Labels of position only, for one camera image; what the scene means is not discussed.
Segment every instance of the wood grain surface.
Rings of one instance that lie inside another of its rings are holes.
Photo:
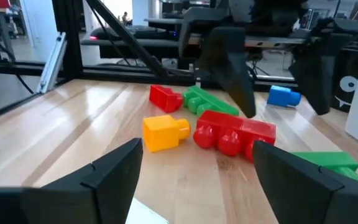
[[[164,114],[148,96],[148,85],[73,80],[1,116],[0,186],[43,186],[141,137],[142,119]],[[277,125],[277,147],[343,150],[358,161],[358,141],[344,131],[347,114],[316,116],[305,99],[296,109],[266,105],[267,93],[255,99],[255,119]],[[172,116],[196,123],[186,109]],[[174,149],[144,150],[135,196],[170,223],[277,223],[254,166],[202,150],[192,138]]]

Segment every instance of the red toy block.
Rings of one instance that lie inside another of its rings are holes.
[[[276,126],[206,110],[197,120],[193,139],[203,149],[215,146],[227,156],[236,156],[242,152],[252,162],[254,141],[273,145],[276,140]]]
[[[160,85],[150,86],[149,100],[166,113],[176,111],[183,103],[183,97],[180,93],[174,93],[171,88]]]

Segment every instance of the blue toy block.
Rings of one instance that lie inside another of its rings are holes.
[[[272,85],[268,93],[267,103],[276,106],[297,106],[301,101],[301,95],[292,92],[291,89]]]

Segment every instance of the yellow toy block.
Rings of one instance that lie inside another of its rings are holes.
[[[143,139],[150,152],[177,147],[179,140],[189,135],[190,124],[186,119],[175,120],[170,115],[143,119]]]

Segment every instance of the green toy block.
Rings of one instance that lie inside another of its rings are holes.
[[[239,110],[227,103],[217,99],[215,96],[202,90],[198,86],[191,86],[183,94],[183,106],[187,107],[190,112],[200,116],[206,110],[227,113],[234,116],[239,115]]]
[[[292,154],[333,170],[338,174],[358,180],[358,174],[356,173],[358,163],[346,152],[293,152]]]

